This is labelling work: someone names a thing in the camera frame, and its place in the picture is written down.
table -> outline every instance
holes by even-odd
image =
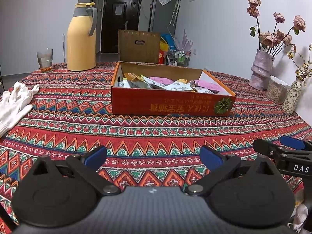
[[[12,215],[10,200],[19,181],[43,154],[54,160],[106,145],[108,158],[99,175],[125,186],[184,187],[208,174],[199,159],[202,145],[242,159],[255,158],[252,142],[278,142],[282,135],[312,138],[311,127],[296,113],[287,115],[248,80],[212,72],[237,99],[229,117],[148,117],[111,114],[110,82],[116,62],[71,72],[64,64],[22,80],[40,90],[33,110],[0,140],[0,201]],[[297,191],[302,181],[285,177]],[[0,223],[0,232],[8,233]]]

dark brown door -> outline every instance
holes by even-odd
[[[118,52],[118,30],[138,30],[141,0],[105,0],[101,53]]]

door frame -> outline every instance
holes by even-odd
[[[100,41],[100,53],[102,54],[102,34],[103,34],[103,25],[104,25],[104,17],[105,17],[105,13],[106,13],[106,3],[107,3],[107,0],[104,0],[104,3],[103,3],[103,13],[102,13],[102,24],[101,24],[101,41]],[[142,0],[139,0],[138,2],[138,23],[140,21],[140,14],[141,14],[141,3],[142,3]]]

floor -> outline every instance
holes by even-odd
[[[118,54],[97,53],[96,54],[96,61],[118,61]],[[23,73],[23,74],[3,76],[2,79],[3,79],[4,89],[5,90],[10,89],[11,87],[13,87],[13,85],[17,81],[21,81],[21,79],[28,76],[29,74],[31,74],[31,73]],[[0,94],[2,94],[2,93],[3,93],[3,87],[1,85],[0,86]]]

thermos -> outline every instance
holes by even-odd
[[[74,15],[67,30],[67,69],[83,71],[96,66],[97,9],[92,3],[75,5]]]

